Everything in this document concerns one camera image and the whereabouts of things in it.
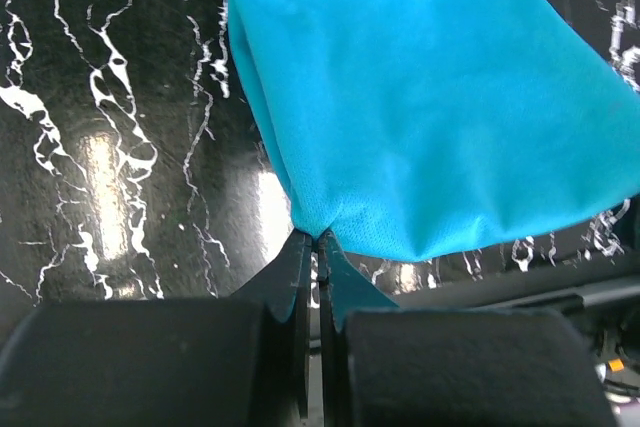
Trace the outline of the teal t shirt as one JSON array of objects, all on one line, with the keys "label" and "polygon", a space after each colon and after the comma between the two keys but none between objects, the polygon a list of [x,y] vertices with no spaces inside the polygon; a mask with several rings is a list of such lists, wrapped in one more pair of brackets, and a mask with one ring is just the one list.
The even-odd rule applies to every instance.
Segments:
[{"label": "teal t shirt", "polygon": [[639,97],[546,0],[228,0],[294,226],[420,261],[639,191]]}]

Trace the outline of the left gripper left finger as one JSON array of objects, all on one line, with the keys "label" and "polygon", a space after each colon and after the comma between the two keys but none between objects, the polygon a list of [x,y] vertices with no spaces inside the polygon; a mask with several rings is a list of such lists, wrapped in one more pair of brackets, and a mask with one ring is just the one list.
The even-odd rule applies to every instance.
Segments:
[{"label": "left gripper left finger", "polygon": [[282,332],[272,348],[298,418],[308,417],[312,238],[293,230],[276,257],[231,295],[263,304]]}]

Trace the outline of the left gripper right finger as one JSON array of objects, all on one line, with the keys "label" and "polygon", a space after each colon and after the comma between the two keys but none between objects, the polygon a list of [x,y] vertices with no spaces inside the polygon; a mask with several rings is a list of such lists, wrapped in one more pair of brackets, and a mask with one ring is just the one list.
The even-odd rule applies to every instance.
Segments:
[{"label": "left gripper right finger", "polygon": [[324,424],[352,424],[346,319],[359,311],[397,310],[399,306],[348,260],[335,234],[318,241],[320,342]]}]

